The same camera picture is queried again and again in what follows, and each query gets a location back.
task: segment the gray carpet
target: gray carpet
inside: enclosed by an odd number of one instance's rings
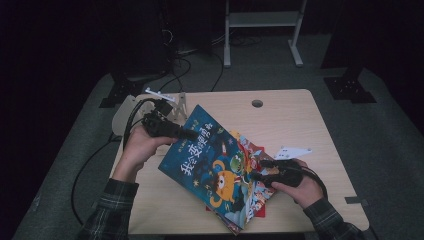
[[[330,36],[300,36],[298,47],[304,66],[294,65],[288,36],[267,36],[250,47],[235,48],[232,67],[224,69],[215,91],[308,89],[312,92],[352,184],[366,206],[365,212],[379,239],[422,239],[424,236],[424,138],[389,94],[384,82],[368,70],[359,77],[377,103],[352,104],[333,100],[323,78],[344,69],[320,69]],[[223,48],[214,52],[222,57]],[[185,92],[210,91],[220,75],[219,59],[212,55],[185,57],[191,70],[181,77]],[[188,65],[176,61],[175,73]],[[146,85],[159,89],[169,75]],[[73,239],[79,224],[71,210],[71,189],[84,162],[111,133],[119,106],[99,108],[112,88],[105,75],[87,99],[51,167],[36,201],[18,228],[15,239]],[[172,82],[162,92],[177,92]],[[82,172],[75,191],[75,206],[85,220],[109,176],[118,143],[107,145]],[[375,239],[370,230],[368,239]],[[306,239],[316,239],[313,233]]]

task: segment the colorful book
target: colorful book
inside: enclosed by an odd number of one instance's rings
[[[201,199],[237,235],[275,192],[250,177],[252,171],[267,174],[259,161],[272,158],[242,135],[224,129],[199,105],[184,128],[198,132],[198,138],[174,143],[159,169]]]

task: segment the hand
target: hand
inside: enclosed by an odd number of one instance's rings
[[[308,165],[296,159],[300,166],[308,167]],[[302,182],[297,188],[287,186],[279,182],[271,183],[271,186],[277,190],[287,193],[292,197],[303,209],[309,207],[316,201],[324,197],[321,187],[315,182],[312,178],[308,176],[303,176]]]
[[[159,146],[175,143],[177,139],[169,137],[152,138],[143,126],[135,127],[122,156],[115,167],[112,178],[124,182],[135,182],[135,178],[144,163],[153,155]]]

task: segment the person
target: person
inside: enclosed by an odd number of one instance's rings
[[[96,210],[82,226],[77,239],[128,239],[131,209],[139,186],[135,182],[137,173],[159,146],[176,141],[169,137],[152,138],[144,127],[135,127]],[[305,162],[297,161],[307,167]],[[358,228],[343,221],[311,178],[304,176],[297,188],[278,182],[273,182],[272,187],[287,193],[303,208],[320,239],[365,239]]]

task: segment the plaid shirt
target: plaid shirt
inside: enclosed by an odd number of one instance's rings
[[[128,239],[128,224],[137,189],[137,183],[109,179],[96,211],[88,218],[77,239]]]
[[[321,240],[365,239],[361,230],[344,222],[342,216],[325,198],[318,200],[303,212],[311,220]]]
[[[137,183],[109,179],[96,211],[88,218],[77,239],[128,239],[128,223]],[[324,198],[304,210],[321,240],[365,239],[354,225],[343,218]]]

